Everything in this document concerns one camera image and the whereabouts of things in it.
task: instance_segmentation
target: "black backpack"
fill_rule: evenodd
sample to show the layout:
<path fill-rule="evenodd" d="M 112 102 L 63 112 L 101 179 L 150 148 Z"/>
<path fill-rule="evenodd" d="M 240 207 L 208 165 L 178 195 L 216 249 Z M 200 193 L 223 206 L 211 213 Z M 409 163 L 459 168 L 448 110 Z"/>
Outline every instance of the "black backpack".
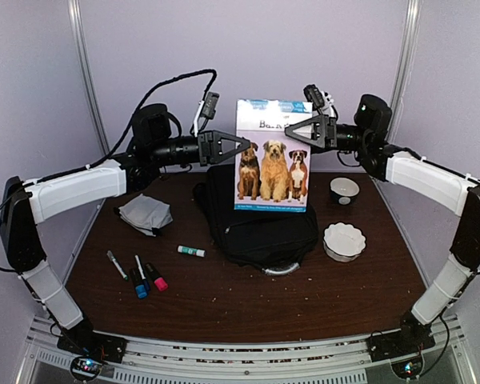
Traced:
<path fill-rule="evenodd" d="M 287 274 L 317 243 L 316 213 L 309 203 L 299 214 L 235 210 L 234 165 L 209 168 L 206 183 L 197 184 L 193 193 L 215 244 L 240 266 Z"/>

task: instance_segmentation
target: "marker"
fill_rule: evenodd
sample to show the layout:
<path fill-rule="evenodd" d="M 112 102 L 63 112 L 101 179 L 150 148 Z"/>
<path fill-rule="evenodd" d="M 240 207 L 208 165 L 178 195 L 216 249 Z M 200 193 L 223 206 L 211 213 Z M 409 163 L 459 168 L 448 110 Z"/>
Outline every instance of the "marker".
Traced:
<path fill-rule="evenodd" d="M 145 264 L 145 268 L 146 268 L 146 272 L 147 272 L 148 276 L 150 277 L 151 281 L 153 282 L 153 284 L 156 285 L 156 287 L 158 288 L 158 290 L 160 292 L 163 292 L 164 290 L 169 288 L 166 281 L 160 275 L 160 272 L 158 272 L 157 269 L 153 266 L 153 264 L 151 264 L 150 262 L 147 262 Z"/>
<path fill-rule="evenodd" d="M 150 287 L 150 284 L 147 281 L 146 275 L 144 274 L 144 269 L 142 268 L 141 259 L 138 256 L 138 254 L 135 255 L 135 261 L 137 262 L 138 271 L 141 273 L 142 283 L 144 284 L 144 287 L 146 288 L 146 292 L 149 292 L 151 290 L 151 287 Z"/>
<path fill-rule="evenodd" d="M 188 246 L 178 246 L 178 252 L 180 254 L 193 254 L 195 256 L 199 256 L 201 258 L 204 258 L 206 255 L 205 250 L 199 250 L 197 248 L 190 248 Z"/>
<path fill-rule="evenodd" d="M 111 250 L 106 252 L 106 255 L 109 257 L 109 259 L 112 261 L 112 263 L 115 265 L 115 267 L 118 269 L 119 273 L 121 274 L 122 278 L 124 278 L 126 281 L 128 281 L 128 275 L 125 274 L 124 270 L 122 270 L 121 266 L 119 265 L 119 262 L 116 260 L 114 257 L 114 254 L 112 253 Z"/>
<path fill-rule="evenodd" d="M 130 270 L 130 277 L 131 277 L 131 282 L 134 284 L 135 293 L 137 294 L 137 297 L 138 298 L 147 297 L 146 288 L 142 283 L 141 274 L 138 272 L 137 268 L 132 268 Z"/>

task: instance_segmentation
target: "gray cloth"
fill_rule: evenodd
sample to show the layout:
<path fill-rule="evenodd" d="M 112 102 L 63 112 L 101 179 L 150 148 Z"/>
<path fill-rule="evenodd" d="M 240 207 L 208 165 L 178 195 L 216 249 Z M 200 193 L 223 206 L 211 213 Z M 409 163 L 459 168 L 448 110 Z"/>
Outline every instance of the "gray cloth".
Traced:
<path fill-rule="evenodd" d="M 121 218 L 147 236 L 156 236 L 153 228 L 160 229 L 173 221 L 170 206 L 140 194 L 119 208 Z"/>

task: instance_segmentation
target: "scalloped white bowl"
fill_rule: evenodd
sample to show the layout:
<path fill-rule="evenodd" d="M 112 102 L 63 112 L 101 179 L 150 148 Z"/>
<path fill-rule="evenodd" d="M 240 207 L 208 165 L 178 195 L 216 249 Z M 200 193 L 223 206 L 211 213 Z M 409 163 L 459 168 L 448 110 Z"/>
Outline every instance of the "scalloped white bowl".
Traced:
<path fill-rule="evenodd" d="M 324 230 L 323 248 L 337 262 L 351 262 L 366 248 L 366 238 L 351 224 L 338 222 Z"/>

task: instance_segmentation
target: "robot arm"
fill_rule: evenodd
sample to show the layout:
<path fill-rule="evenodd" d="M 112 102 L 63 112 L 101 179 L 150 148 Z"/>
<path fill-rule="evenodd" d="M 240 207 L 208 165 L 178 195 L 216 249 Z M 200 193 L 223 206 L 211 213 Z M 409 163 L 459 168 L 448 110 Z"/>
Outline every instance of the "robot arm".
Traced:
<path fill-rule="evenodd" d="M 371 177 L 415 190 L 461 218 L 446 264 L 423 296 L 402 316 L 402 331 L 393 337 L 370 338 L 375 361 L 405 350 L 413 353 L 422 343 L 427 346 L 434 342 L 429 336 L 430 324 L 458 300 L 480 266 L 480 180 L 428 162 L 408 148 L 388 144 L 385 137 L 391 109 L 380 98 L 363 95 L 354 116 L 356 125 L 349 126 L 337 125 L 336 117 L 321 112 L 326 103 L 316 86 L 307 86 L 304 94 L 318 115 L 288 126 L 287 136 L 312 145 L 314 153 L 355 152 Z M 311 138 L 295 132 L 308 125 L 313 127 Z"/>
<path fill-rule="evenodd" d="M 89 319 L 48 263 L 36 225 L 88 202 L 143 190 L 160 175 L 161 167 L 217 164 L 250 146 L 244 138 L 213 130 L 196 129 L 195 136 L 170 138 L 168 117 L 160 113 L 164 108 L 141 109 L 128 150 L 99 166 L 47 180 L 22 182 L 14 177 L 6 184 L 0 235 L 7 260 L 62 328 L 65 337 L 59 339 L 61 349 L 92 354 L 103 346 L 108 360 L 120 362 L 125 341 L 93 332 Z M 238 145 L 223 151 L 226 140 Z"/>

